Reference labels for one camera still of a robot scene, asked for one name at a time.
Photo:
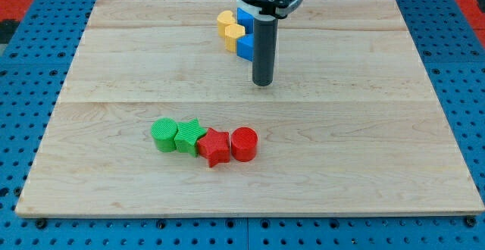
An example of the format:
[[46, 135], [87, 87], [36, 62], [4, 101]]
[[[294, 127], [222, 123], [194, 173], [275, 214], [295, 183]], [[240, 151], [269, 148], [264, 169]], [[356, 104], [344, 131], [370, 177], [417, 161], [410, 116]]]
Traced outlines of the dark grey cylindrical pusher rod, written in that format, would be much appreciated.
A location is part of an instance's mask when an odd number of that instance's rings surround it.
[[278, 20], [254, 20], [252, 81], [257, 86], [269, 86], [274, 77]]

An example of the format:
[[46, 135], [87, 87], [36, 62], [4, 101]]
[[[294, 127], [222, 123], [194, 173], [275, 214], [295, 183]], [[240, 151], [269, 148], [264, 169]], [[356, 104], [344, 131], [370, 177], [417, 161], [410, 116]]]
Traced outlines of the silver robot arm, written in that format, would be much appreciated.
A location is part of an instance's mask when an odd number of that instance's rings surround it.
[[278, 22], [303, 0], [236, 0], [238, 8], [253, 16], [252, 82], [269, 86], [274, 78]]

